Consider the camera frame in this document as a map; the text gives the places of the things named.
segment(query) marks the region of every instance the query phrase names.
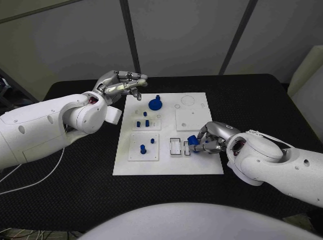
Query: blue object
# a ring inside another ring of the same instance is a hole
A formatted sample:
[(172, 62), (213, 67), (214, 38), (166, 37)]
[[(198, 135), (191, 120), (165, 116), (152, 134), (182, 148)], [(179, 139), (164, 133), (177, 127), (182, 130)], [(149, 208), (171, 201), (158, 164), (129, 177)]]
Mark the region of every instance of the blue object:
[(200, 140), (197, 138), (195, 135), (192, 135), (190, 138), (188, 138), (188, 145), (200, 145)]
[(146, 154), (146, 153), (148, 153), (148, 150), (146, 150), (146, 146), (145, 146), (145, 145), (141, 146), (141, 153), (142, 153), (142, 154)]
[(151, 100), (149, 102), (149, 108), (151, 110), (158, 111), (162, 108), (162, 106), (164, 106), (164, 103), (161, 101), (161, 96), (158, 95), (156, 99)]

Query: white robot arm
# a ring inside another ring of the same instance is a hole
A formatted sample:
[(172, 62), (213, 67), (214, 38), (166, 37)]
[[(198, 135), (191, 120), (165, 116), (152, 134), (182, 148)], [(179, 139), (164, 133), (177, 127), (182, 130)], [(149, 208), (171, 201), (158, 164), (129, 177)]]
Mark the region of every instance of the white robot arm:
[[(142, 100), (138, 86), (148, 76), (110, 71), (93, 91), (18, 108), (0, 116), (0, 169), (45, 158), (99, 131), (104, 121), (119, 123), (123, 111), (110, 105), (122, 95)], [(64, 124), (74, 130), (66, 132)]]
[(295, 148), (280, 149), (275, 137), (239, 129), (221, 122), (208, 122), (200, 131), (194, 151), (211, 154), (227, 151), (228, 166), (237, 176), (253, 186), (264, 182), (286, 195), (323, 208), (323, 154)]

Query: white rectangular piece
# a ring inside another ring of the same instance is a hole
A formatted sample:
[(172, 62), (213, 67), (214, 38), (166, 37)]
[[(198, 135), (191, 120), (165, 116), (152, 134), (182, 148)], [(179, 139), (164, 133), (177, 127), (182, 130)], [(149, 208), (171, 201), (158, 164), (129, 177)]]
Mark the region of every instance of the white rectangular piece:
[(162, 130), (162, 120), (161, 119), (139, 119), (133, 121), (133, 130), (135, 131), (161, 131)]
[(210, 109), (178, 109), (177, 110), (177, 131), (200, 131), (207, 124), (204, 119), (211, 118)]
[(182, 140), (179, 138), (171, 138), (171, 155), (182, 154)]
[(158, 133), (133, 133), (130, 136), (129, 161), (159, 161), (161, 135)]
[[(149, 108), (149, 102), (156, 99), (156, 95), (161, 96), (164, 105), (161, 110), (153, 111)], [(200, 128), (194, 131), (177, 131), (178, 110), (190, 110), (191, 114), (194, 111), (197, 114), (203, 114), (197, 120)], [(152, 121), (161, 120), (161, 129), (136, 129), (138, 121), (142, 121), (141, 127), (145, 127), (146, 119), (151, 120), (151, 126)], [(128, 95), (113, 175), (224, 174), (220, 154), (194, 153), (185, 146), (190, 136), (198, 135), (203, 126), (211, 121), (208, 99), (204, 92), (142, 94), (142, 101), (138, 101), (132, 95)], [(158, 161), (152, 161), (152, 158), (148, 158), (148, 154), (152, 151), (151, 136), (146, 137), (146, 142), (141, 136), (139, 140), (136, 137), (136, 141), (133, 141), (136, 145), (132, 145), (132, 135), (136, 134), (159, 134)], [(181, 139), (181, 155), (171, 154), (171, 138)], [(141, 153), (142, 144), (146, 145), (146, 156), (142, 156), (143, 154)]]

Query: blue cylinder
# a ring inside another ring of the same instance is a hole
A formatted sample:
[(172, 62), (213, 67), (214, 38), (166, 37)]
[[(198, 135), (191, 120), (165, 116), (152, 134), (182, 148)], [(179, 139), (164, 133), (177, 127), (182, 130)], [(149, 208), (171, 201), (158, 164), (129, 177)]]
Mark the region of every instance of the blue cylinder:
[(188, 138), (188, 145), (200, 145), (200, 140), (197, 138), (195, 135), (192, 135), (190, 138)]
[(161, 101), (161, 96), (158, 95), (156, 99), (151, 100), (149, 102), (149, 108), (151, 110), (158, 111), (162, 108), (162, 106), (164, 106), (164, 103)]
[(146, 150), (146, 146), (145, 146), (145, 145), (141, 146), (141, 153), (142, 153), (142, 154), (146, 154), (146, 153), (148, 153), (148, 150)]

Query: black tablecloth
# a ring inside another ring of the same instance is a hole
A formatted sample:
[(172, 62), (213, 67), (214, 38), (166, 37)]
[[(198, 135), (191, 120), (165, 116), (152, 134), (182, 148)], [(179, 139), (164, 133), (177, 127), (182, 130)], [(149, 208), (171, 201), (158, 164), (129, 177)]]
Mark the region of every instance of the black tablecloth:
[[(93, 90), (97, 80), (58, 82), (47, 100)], [(205, 92), (214, 121), (241, 131), (277, 137), (298, 148), (323, 151), (322, 143), (275, 76), (269, 74), (152, 77), (142, 93)], [(126, 98), (113, 105), (125, 109)], [(252, 186), (227, 167), (224, 175), (113, 176), (119, 125), (66, 149), (51, 177), (37, 186), (0, 196), (0, 227), (87, 231), (125, 212), (161, 203), (201, 202), (234, 206), (276, 218), (316, 207), (286, 196), (267, 183)], [(0, 184), (0, 192), (40, 181), (54, 169), (61, 152), (25, 164)]]

